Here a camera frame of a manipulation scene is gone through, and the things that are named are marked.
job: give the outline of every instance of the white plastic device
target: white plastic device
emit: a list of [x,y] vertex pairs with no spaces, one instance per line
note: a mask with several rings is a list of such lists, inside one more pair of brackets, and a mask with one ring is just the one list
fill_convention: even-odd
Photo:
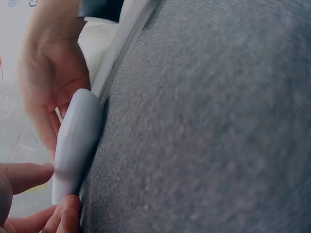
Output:
[[77,194],[103,126],[103,107],[86,89],[75,92],[59,129],[52,179],[52,205]]

